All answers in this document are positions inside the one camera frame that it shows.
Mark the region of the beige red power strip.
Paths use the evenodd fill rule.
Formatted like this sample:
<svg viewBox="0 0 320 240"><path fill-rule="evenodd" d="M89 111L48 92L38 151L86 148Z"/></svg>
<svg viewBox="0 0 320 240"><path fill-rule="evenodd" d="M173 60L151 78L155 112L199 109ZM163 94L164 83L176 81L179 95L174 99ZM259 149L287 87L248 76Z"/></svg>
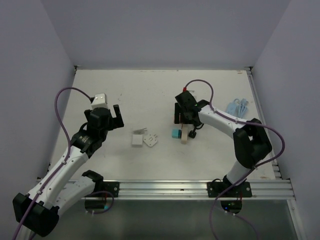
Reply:
<svg viewBox="0 0 320 240"><path fill-rule="evenodd" d="M181 137L180 137L180 142L182 144L187 143L188 135L189 135L189 126L187 124L184 124L182 125L182 128L181 128Z"/></svg>

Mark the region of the white USB charger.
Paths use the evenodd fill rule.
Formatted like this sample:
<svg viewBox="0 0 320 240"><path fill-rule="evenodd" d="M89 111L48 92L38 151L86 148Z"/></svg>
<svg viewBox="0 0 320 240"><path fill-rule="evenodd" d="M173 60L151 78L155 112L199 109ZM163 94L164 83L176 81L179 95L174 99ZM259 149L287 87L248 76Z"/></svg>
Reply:
<svg viewBox="0 0 320 240"><path fill-rule="evenodd" d="M140 148L143 146L144 137L142 134L133 134L131 139L131 146L134 148Z"/></svg>

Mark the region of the white folding-prong adapter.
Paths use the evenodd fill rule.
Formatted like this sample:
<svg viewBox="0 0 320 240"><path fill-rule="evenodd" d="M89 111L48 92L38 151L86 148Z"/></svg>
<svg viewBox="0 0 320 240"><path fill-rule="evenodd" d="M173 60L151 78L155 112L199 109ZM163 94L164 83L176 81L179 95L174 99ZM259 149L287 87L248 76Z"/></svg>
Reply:
<svg viewBox="0 0 320 240"><path fill-rule="evenodd" d="M156 134L145 134L143 142L150 148L158 143L158 136Z"/></svg>

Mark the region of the light blue power strip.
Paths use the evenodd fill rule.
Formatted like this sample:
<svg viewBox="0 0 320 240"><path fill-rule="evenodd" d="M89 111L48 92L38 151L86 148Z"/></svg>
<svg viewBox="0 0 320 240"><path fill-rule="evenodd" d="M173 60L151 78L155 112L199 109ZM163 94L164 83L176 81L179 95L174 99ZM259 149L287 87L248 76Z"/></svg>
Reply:
<svg viewBox="0 0 320 240"><path fill-rule="evenodd" d="M232 102L230 102L226 107L226 113L238 118L244 118L248 111L249 102L247 99L242 98L241 100L236 98Z"/></svg>

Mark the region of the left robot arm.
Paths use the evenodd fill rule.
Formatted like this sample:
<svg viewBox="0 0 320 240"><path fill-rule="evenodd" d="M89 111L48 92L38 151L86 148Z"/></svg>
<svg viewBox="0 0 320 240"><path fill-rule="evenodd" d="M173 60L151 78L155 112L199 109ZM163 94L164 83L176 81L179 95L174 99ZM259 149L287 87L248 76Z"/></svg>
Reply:
<svg viewBox="0 0 320 240"><path fill-rule="evenodd" d="M119 105L113 109L115 116L106 107L85 110L86 122L72 136L60 160L28 193L14 197L13 209L19 225L13 239L46 237L62 214L83 197L114 197L104 188L103 176L92 170L68 185L75 172L103 145L108 132L124 127Z"/></svg>

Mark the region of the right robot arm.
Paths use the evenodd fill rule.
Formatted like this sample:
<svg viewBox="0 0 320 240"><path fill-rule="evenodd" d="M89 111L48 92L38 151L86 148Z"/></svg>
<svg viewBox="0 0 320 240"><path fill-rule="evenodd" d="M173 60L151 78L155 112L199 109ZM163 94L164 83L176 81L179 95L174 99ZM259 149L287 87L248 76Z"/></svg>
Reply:
<svg viewBox="0 0 320 240"><path fill-rule="evenodd" d="M244 182L241 177L272 151L261 121L256 118L238 120L230 114L219 112L207 100L196 101L188 90L177 95L175 100L176 124L193 125L195 129L201 125L209 125L233 140L236 162L222 181L214 183L212 188L218 193L223 191L227 196L235 196Z"/></svg>

